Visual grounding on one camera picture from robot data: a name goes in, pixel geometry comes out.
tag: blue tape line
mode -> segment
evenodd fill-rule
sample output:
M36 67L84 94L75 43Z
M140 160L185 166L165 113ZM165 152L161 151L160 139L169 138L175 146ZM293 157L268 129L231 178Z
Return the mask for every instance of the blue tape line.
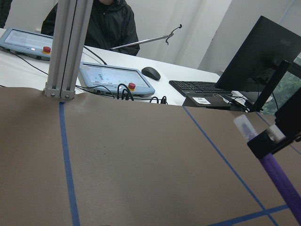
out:
M287 210L287 209L288 209L287 205L282 205L282 206L278 206L278 207L268 209L266 211L259 211L259 212L256 212L256 213L251 213L251 214L248 214L248 215L245 215L245 216L241 216L241 217L230 219L230 220L225 220L223 222L215 223L215 224L212 224L212 225L209 225L209 226L234 225L234 224L238 224L238 223L245 222L245 221L248 221L248 220L252 220L252 219L255 219L255 218L263 217L263 216L266 215L266 212L271 214L271 213L276 213L276 212Z
M69 156L66 126L65 126L64 102L60 102L59 113L60 113L63 156L64 156L64 163L65 163L65 172L66 172L70 211L71 211L71 217L72 217L72 225L80 226L79 213L78 213L78 209L77 209L77 205L76 205L74 183L73 183L73 178L72 178L72 170L71 170L71 163L70 163L70 156Z
M243 181L243 179L240 177L240 175L235 171L235 169L231 166L231 164L228 162L225 156L221 153L221 151L217 148L217 146L213 143L213 141L210 139L210 137L205 133L205 131L201 128L201 126L198 124L198 122L194 119L194 117L190 114L190 112L187 110L185 106L183 106L186 113L190 116L192 121L196 124L196 126L199 128L199 130L204 134L204 136L207 138L209 143L212 145L212 147L217 151L217 153L221 156L221 158L225 161L225 163L228 165L228 167L232 170L232 172L235 174L235 176L239 179L239 181L243 184L243 186L246 188L246 190L250 193L250 195L255 199L255 201L258 203L258 205L263 209L265 214L270 218L270 220L274 223L274 225L278 226L277 222L273 219L273 217L266 212L266 208L263 206L263 204L259 201L259 199L256 197L256 195L252 192L252 190L248 187L248 185Z
M261 118L268 126L271 126L258 112L256 112L256 114L258 115L259 118ZM298 151L297 148L295 148L293 145L290 144L290 147L295 150L298 154L301 154L300 151Z

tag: person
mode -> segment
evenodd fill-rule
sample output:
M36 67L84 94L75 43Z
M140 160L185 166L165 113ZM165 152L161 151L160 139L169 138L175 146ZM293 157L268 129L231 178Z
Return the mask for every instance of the person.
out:
M53 36L57 4L43 22L41 33ZM85 45L110 50L137 42L134 13L125 0L94 0ZM140 47L134 45L114 49L115 52L136 56Z
M12 0L0 0L0 28L4 28Z

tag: computer mouse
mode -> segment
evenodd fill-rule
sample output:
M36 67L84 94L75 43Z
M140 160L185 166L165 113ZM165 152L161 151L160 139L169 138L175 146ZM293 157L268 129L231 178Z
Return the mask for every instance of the computer mouse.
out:
M154 79L156 81L159 81L161 78L161 75L159 74L159 72L156 71L156 69L152 68L152 67L145 67L141 70L142 74Z

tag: black keyboard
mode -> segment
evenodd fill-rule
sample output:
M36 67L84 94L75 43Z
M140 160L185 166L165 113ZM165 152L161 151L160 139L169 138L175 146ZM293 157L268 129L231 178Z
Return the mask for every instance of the black keyboard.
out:
M179 93L184 97L198 96L198 97L211 97L213 94L229 95L231 91L218 89L215 87L215 82L206 81L169 81Z

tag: white label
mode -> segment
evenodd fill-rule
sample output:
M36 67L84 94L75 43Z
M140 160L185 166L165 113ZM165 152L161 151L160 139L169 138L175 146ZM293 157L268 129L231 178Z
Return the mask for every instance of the white label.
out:
M209 101L207 101L205 98L202 98L202 97L193 97L193 99L197 103L202 104L202 105L210 105L211 104Z

